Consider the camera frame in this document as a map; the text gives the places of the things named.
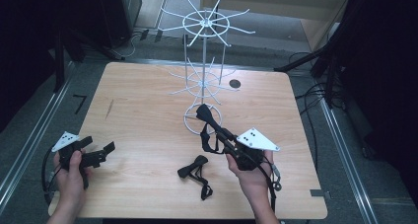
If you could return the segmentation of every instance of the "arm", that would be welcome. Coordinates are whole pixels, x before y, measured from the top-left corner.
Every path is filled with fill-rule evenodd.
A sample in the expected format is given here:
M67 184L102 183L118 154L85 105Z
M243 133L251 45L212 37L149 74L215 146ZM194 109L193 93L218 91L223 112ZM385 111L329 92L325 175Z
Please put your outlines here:
M52 223L73 223L86 201L83 178L80 175L82 153L75 151L71 156L69 171L61 169L56 175L60 197L55 211L48 220ZM58 153L54 157L55 167L59 165Z
M271 151L264 151L264 155L270 163L273 163L273 153ZM241 171L238 169L234 158L229 154L226 156L229 169L238 177L241 189L248 199L254 213L255 222L257 224L278 223L268 201L268 186L264 175L258 169ZM267 163L263 163L261 167L267 175L271 175L271 168Z

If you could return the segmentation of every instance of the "white wire rack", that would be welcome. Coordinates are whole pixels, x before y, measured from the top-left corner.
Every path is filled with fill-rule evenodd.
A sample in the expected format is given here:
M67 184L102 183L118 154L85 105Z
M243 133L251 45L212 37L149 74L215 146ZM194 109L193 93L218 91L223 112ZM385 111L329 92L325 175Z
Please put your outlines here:
M161 29L161 31L172 31L172 30L178 30L183 29L184 30L184 76L177 75L171 73L173 76L181 78L185 81L185 88L178 90L176 92L171 93L172 95L185 92L187 91L189 94L191 94L194 97L193 104L186 110L184 113L184 124L190 130L191 132L195 134L199 134L200 131L196 131L193 129L190 124L188 123L188 120L190 118L195 119L196 118L196 112L195 109L198 108L200 105L204 104L204 99L206 98L212 98L215 100L215 102L220 105L221 102L216 98L216 95L219 93L220 90L229 90L229 91L237 91L237 89L233 88L227 88L221 86L222 78L231 75L235 72L228 73L227 75L223 75L224 71L224 60L225 60L225 51L226 47L231 46L227 43L227 35L228 30L235 30L239 31L245 34L254 34L255 32L249 32L242 30L240 28L236 28L231 26L230 19L236 16L243 15L247 13L249 10L246 10L244 12L240 12L234 15L225 16L219 12L217 12L219 3L221 0L218 0L213 7L211 11L208 10L197 10L196 7L191 3L190 0L187 0L188 3L193 8L194 12L191 12L188 15L180 15L176 13L172 13L169 11L166 11L165 9L162 9L162 11L166 14L177 16L182 18L181 26L174 27L174 28L168 28L168 29ZM190 43L187 43L187 35L185 33L191 34L193 36L193 39ZM213 71L213 63L215 60L215 57L212 58L212 61L209 64L209 68L207 67L206 62L206 51L207 51L207 41L208 38L213 37L219 39L222 44L224 45L223 53L222 53L222 63L221 63L221 70L219 73L215 73ZM191 47L198 38L203 39L203 49L202 49L202 66L200 68L195 67L196 63L192 63L187 56L187 48ZM192 73L188 73L188 65L192 68ZM209 109L212 112L215 112L217 115L214 117L218 118L218 123L222 124L222 116L221 112L214 106L214 105L208 105L206 104Z

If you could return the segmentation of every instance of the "white plastic piece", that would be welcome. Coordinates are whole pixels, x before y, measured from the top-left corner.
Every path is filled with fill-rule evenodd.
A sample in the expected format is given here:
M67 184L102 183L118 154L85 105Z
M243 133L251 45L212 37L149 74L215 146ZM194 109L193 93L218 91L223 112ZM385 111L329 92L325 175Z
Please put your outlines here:
M249 129L247 132L241 134L237 137L237 140L243 145L253 149L271 150L274 152L278 152L280 150L280 147L266 138L255 128Z
M77 141L79 138L79 135L75 135L65 131L64 134L62 134L61 138L58 140L58 142L55 143L55 146L52 147L52 152L56 152L59 149L70 145L71 143Z

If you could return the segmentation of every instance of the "gray floor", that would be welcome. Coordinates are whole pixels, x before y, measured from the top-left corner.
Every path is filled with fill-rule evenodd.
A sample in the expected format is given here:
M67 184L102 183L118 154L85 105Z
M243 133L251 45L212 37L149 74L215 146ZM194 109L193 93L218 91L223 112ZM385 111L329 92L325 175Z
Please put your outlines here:
M167 8L170 8L171 1L174 0L168 0ZM264 21L271 23L270 21L272 21L270 16L264 16L264 19L262 19L262 16L258 16L258 18L260 18L257 21L258 23L264 23ZM227 48L226 57L226 64L231 65L231 67L251 70L272 70L273 67L286 65L289 61L294 61L304 55L303 53L294 55L294 53L309 50L308 44L304 39L302 27L298 25L297 20L282 20L281 23L284 26L291 24L292 28L271 28L271 26L274 26L271 23L264 25L266 26L265 29L262 28L262 25L255 24L252 21L245 21L244 19L242 21L243 23L240 24L242 28L255 28L258 33L264 34L264 36L252 36L254 41L251 41L252 38L250 38L247 42L257 42L258 40L262 42L263 38L269 38L269 36L277 36L277 39L269 38L265 45L248 45L245 42L240 42L238 37L237 40L231 38L233 46ZM132 44L135 45L135 51L132 54L133 48L130 42L115 49L115 51L126 55L131 54L126 57L128 62L150 62L149 59L152 59L153 62L176 64L179 61L183 61L181 33L179 35L165 33L160 41L157 42L153 33L156 32L150 30L148 37L143 40L136 37L132 41ZM201 46L199 46L199 43L201 42L197 41L188 50L191 55L190 58L194 59L194 61L198 61L201 57ZM208 54L216 56L216 60L219 60L223 47L216 42L210 42L209 45ZM69 69L73 68L74 70L70 70L72 74L69 72L67 76L73 75L72 79L66 87L66 91L63 92L60 105L56 108L54 114L51 114L50 122L45 125L44 133L38 139L34 139L31 133L53 96L54 77L51 77L39 87L34 96L0 134L0 146L2 148L2 153L0 153L2 161L0 178L2 181L7 180L7 175L15 161L21 161L19 160L19 154L22 150L30 154L30 157L25 159L27 161L26 164L25 162L18 164L23 164L23 172L21 177L16 177L19 182L15 187L12 187L14 191L10 198L1 200L0 223L44 223L47 220L47 205L43 200L43 193L40 187L40 166L43 155L46 149L55 143L63 131L78 133L101 75L108 63L105 57L90 50L88 47L86 47L86 52L88 55L83 63L70 65ZM304 94L314 84L314 79L309 75L310 68L311 65L306 63L298 69L289 72L296 96ZM80 105L80 99L73 97L74 95L87 96L87 100L77 114L75 112ZM315 99L316 96L308 97L309 102ZM298 100L298 107L300 111L304 109L303 99ZM344 165L341 162L340 154L325 119L323 108L318 104L311 108L309 112L316 135L317 174L322 189L329 194L326 199L328 216L323 220L312 220L311 223L364 223L361 209L345 172ZM337 118L344 141L370 198L379 223L418 223L417 209L409 198L398 172L385 161L365 159L362 155L360 139L356 136L347 114L340 109L334 109L332 112ZM313 131L306 113L302 115L302 120L314 157ZM5 193L3 186L0 189L1 194ZM306 223L306 220L285 221L286 223ZM102 223L102 220L79 219L76 223Z

